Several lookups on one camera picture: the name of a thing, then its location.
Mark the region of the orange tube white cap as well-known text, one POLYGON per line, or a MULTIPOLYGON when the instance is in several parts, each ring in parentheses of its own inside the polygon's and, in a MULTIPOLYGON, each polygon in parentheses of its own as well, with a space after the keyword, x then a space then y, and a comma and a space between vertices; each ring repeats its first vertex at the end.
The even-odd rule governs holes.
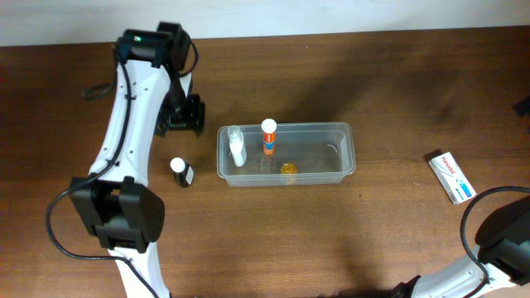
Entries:
POLYGON ((267 118, 262 121, 261 128, 263 131, 263 152, 266 155, 272 155, 275 150, 277 123, 273 119, 267 118))

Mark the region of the small gold lid jar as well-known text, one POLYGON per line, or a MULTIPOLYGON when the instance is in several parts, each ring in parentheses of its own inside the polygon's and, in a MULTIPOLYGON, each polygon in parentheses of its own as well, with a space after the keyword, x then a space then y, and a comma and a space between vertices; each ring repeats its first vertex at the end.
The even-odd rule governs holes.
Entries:
POLYGON ((296 175, 298 170, 292 163, 285 163, 281 167, 281 180, 284 185, 293 185, 296 183, 296 175))

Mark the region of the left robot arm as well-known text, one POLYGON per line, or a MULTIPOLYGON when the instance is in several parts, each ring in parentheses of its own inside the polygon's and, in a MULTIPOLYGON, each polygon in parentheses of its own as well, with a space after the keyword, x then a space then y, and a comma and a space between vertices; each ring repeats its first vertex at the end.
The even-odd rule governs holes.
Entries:
POLYGON ((152 140, 166 131, 201 134, 205 103, 192 93, 187 56, 196 47, 179 23, 127 29, 113 48, 115 100, 104 143, 70 199, 89 235, 108 250, 129 297, 168 297, 157 241, 165 205, 148 188, 152 140))

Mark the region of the white squeeze bottle clear cap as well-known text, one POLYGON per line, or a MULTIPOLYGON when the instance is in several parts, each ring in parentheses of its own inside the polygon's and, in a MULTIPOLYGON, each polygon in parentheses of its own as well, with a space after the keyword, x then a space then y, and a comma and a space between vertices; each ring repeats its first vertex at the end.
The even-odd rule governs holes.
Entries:
POLYGON ((229 149, 234 159, 234 164, 241 167, 247 160, 247 151, 244 143, 243 132, 238 126, 230 126, 228 128, 229 149))

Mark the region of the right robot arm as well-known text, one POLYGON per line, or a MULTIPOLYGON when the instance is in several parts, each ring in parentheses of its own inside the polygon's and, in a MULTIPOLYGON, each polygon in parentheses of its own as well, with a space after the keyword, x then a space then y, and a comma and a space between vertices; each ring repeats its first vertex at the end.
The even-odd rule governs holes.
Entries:
POLYGON ((391 297, 481 297, 529 283, 529 198, 495 210, 481 224, 476 247, 443 270, 400 283, 391 297))

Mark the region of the dark bottle white cap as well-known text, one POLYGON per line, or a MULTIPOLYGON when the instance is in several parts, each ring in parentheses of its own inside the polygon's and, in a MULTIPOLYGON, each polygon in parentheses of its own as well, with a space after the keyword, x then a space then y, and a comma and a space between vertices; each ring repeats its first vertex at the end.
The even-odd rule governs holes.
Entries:
POLYGON ((195 172, 189 163, 180 157, 175 157, 171 160, 170 167, 173 171, 174 179, 180 187, 186 188, 191 186, 195 172))

